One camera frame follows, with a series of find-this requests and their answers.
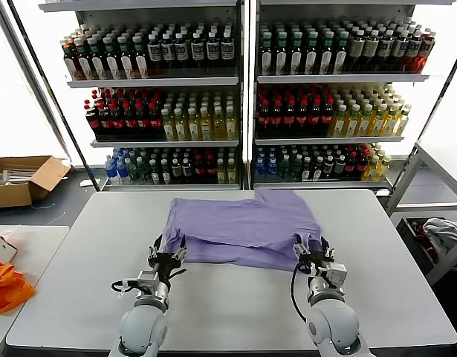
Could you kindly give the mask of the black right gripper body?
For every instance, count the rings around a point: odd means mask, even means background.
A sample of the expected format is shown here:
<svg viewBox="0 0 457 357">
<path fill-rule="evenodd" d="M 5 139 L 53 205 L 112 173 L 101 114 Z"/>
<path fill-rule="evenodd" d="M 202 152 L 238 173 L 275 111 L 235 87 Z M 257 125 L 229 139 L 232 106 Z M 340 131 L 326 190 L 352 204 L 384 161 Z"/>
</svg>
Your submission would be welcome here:
<svg viewBox="0 0 457 357">
<path fill-rule="evenodd" d="M 299 263 L 297 264 L 297 270 L 301 271 L 304 274 L 310 276 L 320 276 L 323 271 L 327 269 L 327 264 L 331 261 L 323 261 L 323 253 L 319 251 L 311 251 L 311 263 L 304 264 Z"/>
</svg>

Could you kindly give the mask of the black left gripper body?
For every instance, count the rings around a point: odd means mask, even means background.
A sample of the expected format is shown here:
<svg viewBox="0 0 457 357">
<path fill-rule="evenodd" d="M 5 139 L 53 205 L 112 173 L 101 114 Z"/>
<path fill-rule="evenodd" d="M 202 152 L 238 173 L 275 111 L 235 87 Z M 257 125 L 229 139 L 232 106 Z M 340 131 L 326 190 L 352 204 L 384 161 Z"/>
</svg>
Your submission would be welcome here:
<svg viewBox="0 0 457 357">
<path fill-rule="evenodd" d="M 173 253 L 163 252 L 163 262 L 152 268 L 158 273 L 159 278 L 173 278 L 179 274 L 183 274 L 182 264 L 172 260 Z"/>
</svg>

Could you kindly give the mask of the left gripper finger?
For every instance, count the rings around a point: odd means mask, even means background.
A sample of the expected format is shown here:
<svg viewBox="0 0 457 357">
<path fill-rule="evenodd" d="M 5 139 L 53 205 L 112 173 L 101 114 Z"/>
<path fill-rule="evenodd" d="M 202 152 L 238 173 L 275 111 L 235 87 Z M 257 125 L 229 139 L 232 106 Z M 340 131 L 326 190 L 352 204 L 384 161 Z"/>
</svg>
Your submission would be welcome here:
<svg viewBox="0 0 457 357">
<path fill-rule="evenodd" d="M 156 266 L 163 262 L 163 252 L 160 250 L 162 243 L 162 235 L 159 235 L 158 238 L 153 242 L 152 245 L 148 248 L 148 265 Z"/>
<path fill-rule="evenodd" d="M 181 239 L 178 250 L 172 254 L 171 258 L 173 261 L 179 262 L 180 264 L 182 264 L 186 255 L 187 255 L 187 244 L 186 244 L 186 239 L 183 237 Z"/>
</svg>

